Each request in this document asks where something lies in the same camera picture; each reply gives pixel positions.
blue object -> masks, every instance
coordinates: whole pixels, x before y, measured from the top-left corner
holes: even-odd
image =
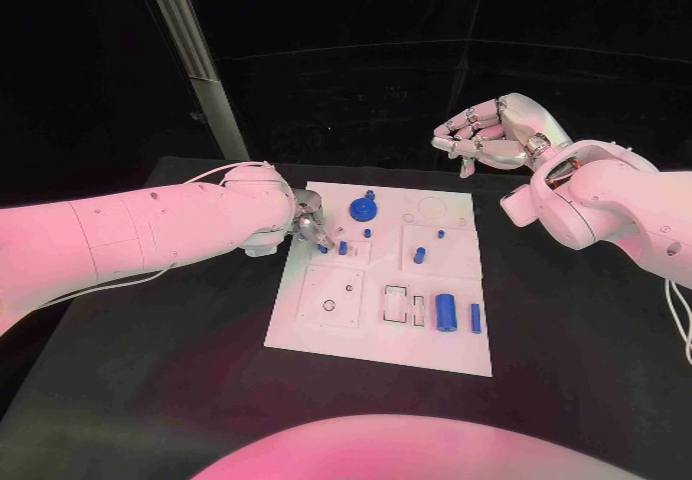
[[[349,213],[356,222],[369,222],[378,215],[378,205],[375,204],[375,192],[368,190],[365,197],[354,200],[349,207]]]
[[[472,332],[480,333],[480,307],[478,303],[472,303]]]
[[[443,293],[436,297],[437,329],[441,332],[457,331],[457,310],[454,307],[454,296]]]
[[[416,255],[414,255],[414,262],[423,263],[424,259],[426,259],[426,249],[423,247],[418,247],[418,250],[416,251]]]

white cable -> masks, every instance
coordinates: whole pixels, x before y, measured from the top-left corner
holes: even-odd
[[[137,285],[139,283],[149,282],[155,278],[159,278],[173,268],[173,265],[175,263],[169,265],[155,276],[144,278],[143,280],[137,280],[134,282],[127,282],[127,283],[119,283],[117,285],[106,285],[104,287],[90,288],[88,290],[74,293],[72,295],[68,295],[67,297],[62,297],[58,300],[54,300],[45,303],[39,308],[49,307],[51,305],[55,305],[57,303],[61,303],[65,300],[70,300],[71,298],[80,297],[81,295],[87,295],[87,293],[98,292],[100,290],[108,290],[111,288],[129,287],[130,285]]]
[[[205,178],[208,175],[212,173],[221,172],[222,170],[231,170],[235,167],[247,167],[247,166],[266,166],[268,167],[270,164],[267,162],[240,162],[240,163],[231,163],[228,165],[224,165],[222,167],[218,167],[208,172],[205,172],[202,175],[198,175],[195,178],[191,178],[186,182],[183,183],[192,183],[196,182],[201,178]]]
[[[682,327],[682,321],[678,317],[678,311],[674,306],[674,301],[671,299],[671,286],[674,287],[675,294],[681,300],[685,311],[688,312],[688,332],[685,333],[685,328]],[[689,308],[688,301],[682,296],[681,291],[678,290],[678,284],[666,279],[666,301],[668,308],[671,309],[671,314],[674,315],[675,324],[678,326],[678,331],[681,332],[682,341],[685,342],[685,356],[688,357],[688,362],[692,365],[692,309]]]

robotic hand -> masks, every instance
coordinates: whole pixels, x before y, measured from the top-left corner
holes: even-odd
[[[476,161],[534,170],[531,183],[501,201],[519,227],[538,219],[576,250],[613,242],[645,270],[692,288],[692,172],[659,172],[614,142],[573,143],[545,108],[518,93],[440,125],[433,146],[462,156],[463,178]]]
[[[221,185],[196,182],[224,169]],[[83,289],[235,248],[268,255],[287,234],[333,248],[322,223],[319,194],[292,190],[260,162],[182,185],[0,210],[0,335],[36,308],[111,286]]]

white board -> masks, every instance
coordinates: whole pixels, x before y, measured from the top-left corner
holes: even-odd
[[[293,240],[266,346],[490,377],[470,194],[317,182],[307,189],[322,196],[338,248],[323,254],[315,244]],[[356,222],[349,205],[368,190],[378,215]],[[346,255],[339,255],[341,241]],[[418,247],[426,248],[421,264]],[[437,329],[440,294],[454,296],[454,332]],[[480,333],[472,331],[475,303]]]

black background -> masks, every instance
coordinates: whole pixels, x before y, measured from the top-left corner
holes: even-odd
[[[195,6],[256,159],[456,171],[433,128],[518,91],[574,139],[689,168],[684,0],[587,0],[570,14],[488,0]],[[152,11],[144,0],[3,6],[2,206],[137,188],[168,154],[219,158]],[[0,411],[62,311],[0,341]]]

